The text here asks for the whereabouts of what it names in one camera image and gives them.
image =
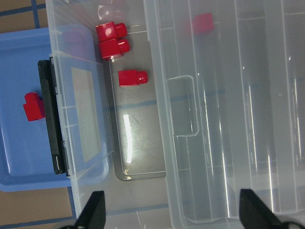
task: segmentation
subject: red block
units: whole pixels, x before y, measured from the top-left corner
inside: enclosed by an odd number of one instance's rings
[[[205,13],[195,16],[192,21],[193,33],[203,35],[213,31],[214,22],[211,13]]]
[[[95,27],[100,42],[122,38],[127,35],[124,23],[114,24],[113,21]]]
[[[35,121],[46,117],[43,101],[39,98],[37,93],[27,93],[24,98],[26,104],[23,105],[23,108],[29,121]]]
[[[125,70],[119,71],[119,85],[124,86],[134,86],[140,85],[148,82],[148,75],[146,71],[137,70]]]
[[[99,43],[101,56],[105,60],[112,60],[123,55],[123,53],[129,52],[130,46],[126,39],[112,39]]]

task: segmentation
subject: blue plastic tray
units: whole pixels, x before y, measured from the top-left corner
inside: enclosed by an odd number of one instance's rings
[[[51,53],[48,29],[0,34],[0,190],[70,186],[53,171],[46,120],[28,122],[28,92],[41,96],[37,62]]]

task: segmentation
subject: blue tape line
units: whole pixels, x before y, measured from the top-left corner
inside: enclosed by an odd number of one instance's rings
[[[159,204],[159,205],[147,206],[141,208],[130,208],[130,209],[117,210],[117,211],[108,211],[106,213],[106,216],[114,216],[114,215],[120,215],[126,213],[133,213],[137,211],[149,211],[149,210],[162,209],[162,208],[168,208],[168,204]]]
[[[31,3],[32,3],[32,10],[33,10],[35,28],[39,29],[40,25],[39,25],[39,19],[38,19],[38,10],[37,10],[36,0],[31,0]]]
[[[8,224],[0,226],[0,229],[11,229],[11,228],[20,228],[20,227],[28,227],[28,226],[35,226],[41,224],[49,224],[49,223],[59,223],[66,220],[74,219],[73,217],[64,217],[64,218],[57,218],[57,219],[45,219],[39,221],[32,221],[27,223],[15,223],[15,224]]]
[[[76,212],[75,212],[72,188],[71,187],[67,187],[67,189],[68,189],[68,194],[69,194],[69,201],[70,201],[70,207],[71,207],[71,211],[72,211],[72,217],[74,219],[76,219]]]
[[[38,10],[46,8],[46,4],[39,4],[36,6],[37,6]],[[2,12],[0,12],[0,17],[9,16],[9,15],[16,14],[16,13],[25,13],[25,12],[29,12],[29,11],[32,11],[32,6],[2,11]]]

